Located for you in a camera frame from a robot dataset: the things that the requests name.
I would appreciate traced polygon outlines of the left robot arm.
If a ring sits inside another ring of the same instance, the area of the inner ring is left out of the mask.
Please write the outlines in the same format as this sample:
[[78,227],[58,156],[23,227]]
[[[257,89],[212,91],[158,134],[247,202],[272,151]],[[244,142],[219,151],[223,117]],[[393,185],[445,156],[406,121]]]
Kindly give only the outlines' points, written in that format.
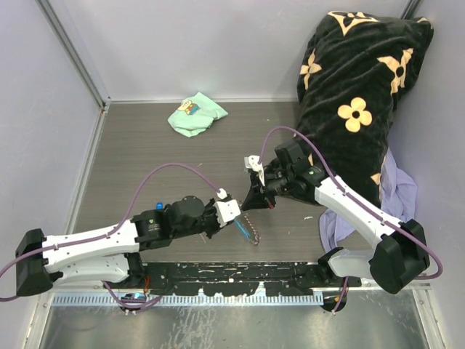
[[15,256],[16,295],[29,297],[67,282],[123,282],[137,288],[145,269],[130,254],[168,247],[174,239],[205,233],[212,237],[240,214],[237,201],[203,203],[186,196],[173,204],[136,214],[123,223],[69,236],[45,236],[40,228],[25,233]]

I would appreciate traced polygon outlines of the blue handled key ring organizer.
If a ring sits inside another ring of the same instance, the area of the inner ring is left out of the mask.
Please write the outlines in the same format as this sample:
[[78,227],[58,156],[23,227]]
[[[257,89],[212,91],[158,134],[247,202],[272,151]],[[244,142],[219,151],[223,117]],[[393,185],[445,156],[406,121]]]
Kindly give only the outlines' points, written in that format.
[[255,228],[247,214],[241,214],[240,216],[237,216],[234,223],[247,242],[253,246],[257,246],[259,244],[259,231]]

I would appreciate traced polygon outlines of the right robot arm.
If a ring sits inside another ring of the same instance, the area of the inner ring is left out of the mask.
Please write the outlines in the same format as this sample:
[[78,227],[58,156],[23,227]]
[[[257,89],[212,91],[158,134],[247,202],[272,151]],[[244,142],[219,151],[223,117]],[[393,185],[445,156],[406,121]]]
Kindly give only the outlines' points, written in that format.
[[384,291],[397,294],[429,266],[423,227],[411,219],[402,222],[354,192],[339,176],[312,159],[298,143],[275,149],[268,166],[259,156],[244,158],[251,186],[242,203],[244,211],[272,209],[278,196],[295,196],[319,204],[344,218],[370,245],[350,251],[334,247],[318,260],[318,275],[326,286],[344,277],[374,280]]

